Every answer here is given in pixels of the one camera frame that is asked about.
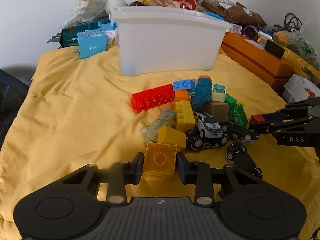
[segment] white plastic container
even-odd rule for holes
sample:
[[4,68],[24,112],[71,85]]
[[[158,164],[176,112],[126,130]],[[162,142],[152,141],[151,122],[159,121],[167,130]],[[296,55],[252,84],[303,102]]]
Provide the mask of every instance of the white plastic container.
[[211,70],[227,28],[206,14],[179,8],[132,6],[110,10],[118,24],[124,75]]

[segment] beige block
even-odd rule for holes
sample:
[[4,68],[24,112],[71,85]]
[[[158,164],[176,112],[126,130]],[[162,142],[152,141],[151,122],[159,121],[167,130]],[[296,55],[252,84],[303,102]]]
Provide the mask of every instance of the beige block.
[[215,117],[217,122],[229,121],[229,104],[225,102],[211,102],[204,107],[204,111]]

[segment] yellow blanket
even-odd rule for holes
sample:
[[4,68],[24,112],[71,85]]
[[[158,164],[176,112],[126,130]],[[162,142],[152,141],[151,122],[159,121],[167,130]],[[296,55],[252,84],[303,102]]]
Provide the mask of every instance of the yellow blanket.
[[[150,124],[162,110],[173,109],[173,105],[137,114],[130,106],[131,94],[175,80],[197,79],[201,74],[226,84],[228,93],[244,104],[248,118],[285,105],[265,82],[222,51],[208,72],[176,71],[135,77],[121,74],[117,48],[83,60],[79,60],[77,47],[43,54],[0,154],[1,239],[20,239],[12,212],[27,194],[88,163],[106,168],[121,160],[132,161],[138,152],[145,152],[141,126]],[[300,239],[309,240],[320,223],[320,165],[314,149],[278,146],[271,135],[262,135],[247,148],[262,168],[265,181],[303,202],[308,218]],[[183,152],[190,161],[222,168],[227,164],[225,151],[226,147]],[[129,198],[193,198],[195,187],[182,185],[175,174],[172,179],[143,176],[139,185],[126,189]],[[106,186],[102,186],[98,198],[105,197]]]

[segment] light blue box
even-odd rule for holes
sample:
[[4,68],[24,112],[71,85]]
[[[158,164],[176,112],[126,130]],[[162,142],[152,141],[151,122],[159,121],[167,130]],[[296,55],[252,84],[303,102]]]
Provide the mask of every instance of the light blue box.
[[172,83],[173,91],[176,90],[196,90],[196,83],[191,79],[178,80]]
[[106,36],[100,29],[80,32],[77,36],[81,59],[106,50]]

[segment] red block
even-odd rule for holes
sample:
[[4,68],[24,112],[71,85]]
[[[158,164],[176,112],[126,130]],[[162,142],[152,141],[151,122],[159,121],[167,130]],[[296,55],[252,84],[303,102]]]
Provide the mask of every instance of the red block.
[[265,122],[265,121],[266,120],[264,120],[264,118],[260,114],[254,114],[251,116],[249,124],[254,124],[257,122]]
[[131,106],[137,113],[140,113],[143,109],[147,111],[150,108],[172,102],[174,95],[172,84],[144,90],[131,96]]

